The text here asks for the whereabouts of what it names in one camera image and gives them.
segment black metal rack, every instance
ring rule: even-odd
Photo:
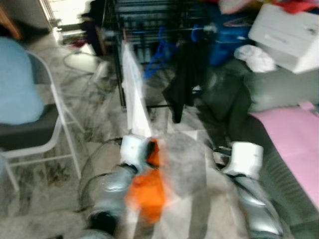
[[[192,8],[194,0],[106,0],[103,27],[114,31],[113,54],[120,91],[121,105],[125,107],[122,88],[121,42],[131,42],[141,64],[147,64],[159,44],[160,27],[165,31],[162,38],[177,42],[190,36],[193,26],[202,19]]]

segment marble floor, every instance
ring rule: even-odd
[[[120,105],[111,58],[108,71],[95,84],[92,73],[101,61],[88,54],[58,45],[52,34],[26,45],[48,64],[60,97],[85,128],[72,127],[73,141],[80,160],[82,179],[78,180],[71,160],[59,160],[15,168],[20,185],[16,193],[0,167],[0,238],[49,239],[63,236],[79,238],[85,228],[85,208],[91,206],[88,181],[108,172],[120,160],[121,140],[128,133],[126,111]],[[147,82],[146,101],[164,103],[161,95],[170,79],[162,71]],[[46,103],[53,100],[47,89],[39,88]],[[169,155],[167,180],[170,203],[162,219],[150,227],[128,210],[119,238],[139,239],[244,239],[248,238],[244,219],[238,209],[235,189],[212,168],[205,142],[221,137],[223,126],[216,123],[203,106],[184,109],[180,124],[174,124],[168,108],[149,111],[152,130]],[[59,144],[46,155],[68,149],[62,134]]]

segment white box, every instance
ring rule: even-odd
[[[290,14],[279,6],[265,4],[248,36],[277,65],[293,73],[319,67],[319,16],[316,14]]]

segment pink mat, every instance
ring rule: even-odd
[[[300,107],[253,113],[278,153],[319,209],[319,115]]]

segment blue cushion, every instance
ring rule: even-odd
[[[17,42],[0,37],[0,123],[34,122],[43,107],[28,54]]]

